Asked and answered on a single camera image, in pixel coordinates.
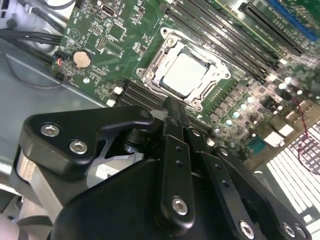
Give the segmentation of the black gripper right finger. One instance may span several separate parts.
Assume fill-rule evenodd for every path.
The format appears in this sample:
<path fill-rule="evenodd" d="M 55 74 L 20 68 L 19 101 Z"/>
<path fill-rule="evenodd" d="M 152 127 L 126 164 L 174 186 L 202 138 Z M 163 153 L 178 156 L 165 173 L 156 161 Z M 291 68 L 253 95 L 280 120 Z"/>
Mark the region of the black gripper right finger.
<path fill-rule="evenodd" d="M 310 240 L 302 222 L 224 146 L 210 149 L 190 126 L 185 107 L 179 120 L 200 175 L 208 180 L 222 216 L 218 227 L 225 240 Z"/>

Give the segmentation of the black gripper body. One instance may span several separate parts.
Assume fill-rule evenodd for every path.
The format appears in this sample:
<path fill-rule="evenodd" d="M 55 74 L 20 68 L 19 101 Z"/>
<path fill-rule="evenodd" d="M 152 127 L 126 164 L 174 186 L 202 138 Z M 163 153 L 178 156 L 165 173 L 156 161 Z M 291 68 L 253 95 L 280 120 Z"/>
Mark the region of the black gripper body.
<path fill-rule="evenodd" d="M 170 240 L 154 219 L 161 164 L 140 161 L 72 199 L 60 212 L 53 240 Z M 192 177 L 193 227 L 183 240 L 231 240 L 222 211 L 206 182 Z"/>

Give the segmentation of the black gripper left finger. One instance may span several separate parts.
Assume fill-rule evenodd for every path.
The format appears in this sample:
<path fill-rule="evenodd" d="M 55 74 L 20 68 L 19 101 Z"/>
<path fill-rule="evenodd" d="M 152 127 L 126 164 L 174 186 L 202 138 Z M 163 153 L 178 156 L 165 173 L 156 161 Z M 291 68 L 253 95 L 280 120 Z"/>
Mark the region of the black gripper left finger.
<path fill-rule="evenodd" d="M 188 232 L 195 222 L 195 205 L 190 148 L 184 141 L 179 103 L 167 98 L 160 111 L 163 119 L 154 118 L 141 106 L 28 117 L 21 130 L 20 157 L 35 166 L 32 179 L 40 186 L 34 192 L 51 212 L 53 225 L 71 200 L 92 188 L 87 186 L 87 175 L 102 153 L 102 144 L 106 143 L 109 157 L 121 155 L 128 140 L 120 140 L 120 135 L 136 130 L 147 135 L 147 142 L 142 144 L 144 159 L 138 162 L 160 162 L 156 224 L 168 234 Z"/>

